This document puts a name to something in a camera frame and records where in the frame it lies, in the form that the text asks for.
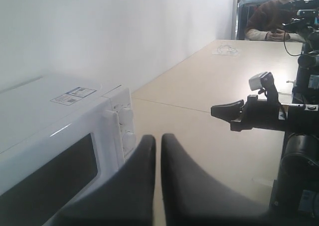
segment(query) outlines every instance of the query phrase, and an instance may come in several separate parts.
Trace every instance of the sticker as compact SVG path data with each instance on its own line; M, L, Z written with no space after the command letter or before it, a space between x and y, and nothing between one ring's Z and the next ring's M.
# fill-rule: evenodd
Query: sticker
M63 94L57 98L52 99L51 102L69 106L69 105L72 105L73 103L76 103L80 100L82 100L82 98L71 96L68 94Z
M69 106L69 105L72 105L73 103L76 103L82 100L88 95L91 95L94 92L96 92L96 90L94 89L77 87L57 98L52 99L51 102Z
M69 95L72 95L75 97L85 98L94 92L96 92L96 90L78 87L78 88L75 88L75 89L67 92L66 94L69 94Z
M278 119L279 120L285 120L285 114L286 114L286 118L288 118L288 110L289 110L289 105L282 105L285 113L281 110L281 108L279 108L279 114L278 114Z
M319 89L319 75L310 75L308 88Z

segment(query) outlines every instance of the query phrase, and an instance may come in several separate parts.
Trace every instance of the camera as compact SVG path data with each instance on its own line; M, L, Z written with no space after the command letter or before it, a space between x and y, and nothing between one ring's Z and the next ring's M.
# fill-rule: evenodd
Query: camera
M312 218L319 224L319 0L295 0L282 9L298 17L283 24L284 31L306 41L298 58L292 103L279 102L274 76L264 72L249 79L258 94L249 95L246 102L212 106L211 115L229 122L232 131L285 132L270 208L275 215ZM259 99L260 94L266 99Z

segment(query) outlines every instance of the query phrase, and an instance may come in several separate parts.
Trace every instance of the microwave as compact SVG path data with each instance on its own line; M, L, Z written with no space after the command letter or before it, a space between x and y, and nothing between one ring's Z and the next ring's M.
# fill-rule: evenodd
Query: microwave
M0 94L0 225L50 225L136 147L130 90L51 74Z

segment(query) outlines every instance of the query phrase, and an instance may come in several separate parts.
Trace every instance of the table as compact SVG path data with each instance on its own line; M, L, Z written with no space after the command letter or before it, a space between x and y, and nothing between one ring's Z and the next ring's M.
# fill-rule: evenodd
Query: table
M216 54L220 46L235 55ZM301 43L287 43L292 54ZM132 94L138 140L157 139L155 225L164 225L160 188L160 138L174 133L190 156L210 175L240 194L268 204L277 177L283 132L253 129L231 132L212 118L212 105L247 99L248 79L271 71L279 92L291 93L298 69L279 42L216 40ZM280 95L282 102L291 96Z

